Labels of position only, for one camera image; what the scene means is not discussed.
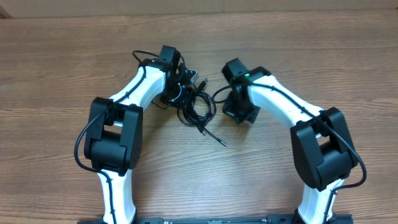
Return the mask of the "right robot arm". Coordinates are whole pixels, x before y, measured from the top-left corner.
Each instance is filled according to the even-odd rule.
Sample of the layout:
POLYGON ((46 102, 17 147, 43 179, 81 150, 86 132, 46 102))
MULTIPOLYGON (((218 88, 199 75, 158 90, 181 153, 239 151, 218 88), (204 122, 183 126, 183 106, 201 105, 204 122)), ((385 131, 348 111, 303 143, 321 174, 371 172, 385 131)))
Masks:
POLYGON ((266 110, 290 131, 294 165, 304 182, 302 201, 293 215, 269 215, 268 223, 352 223, 332 207, 343 182, 359 162, 343 113, 307 103, 279 83, 264 67, 247 69, 239 59, 222 73, 231 88, 223 113, 236 123, 255 122, 266 110))

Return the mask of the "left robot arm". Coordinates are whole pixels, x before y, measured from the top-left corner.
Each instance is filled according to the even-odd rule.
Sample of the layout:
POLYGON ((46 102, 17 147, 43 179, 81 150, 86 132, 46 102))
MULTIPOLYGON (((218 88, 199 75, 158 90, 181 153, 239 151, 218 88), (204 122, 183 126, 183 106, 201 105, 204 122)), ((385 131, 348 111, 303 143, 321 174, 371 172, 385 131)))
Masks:
POLYGON ((98 223, 137 222, 132 171, 141 155, 144 111, 156 96, 166 106, 186 108, 193 94, 188 85, 196 78, 181 53, 165 45, 139 61, 136 76, 119 93, 93 100, 80 138, 89 170, 97 173, 103 189, 104 215, 98 223))

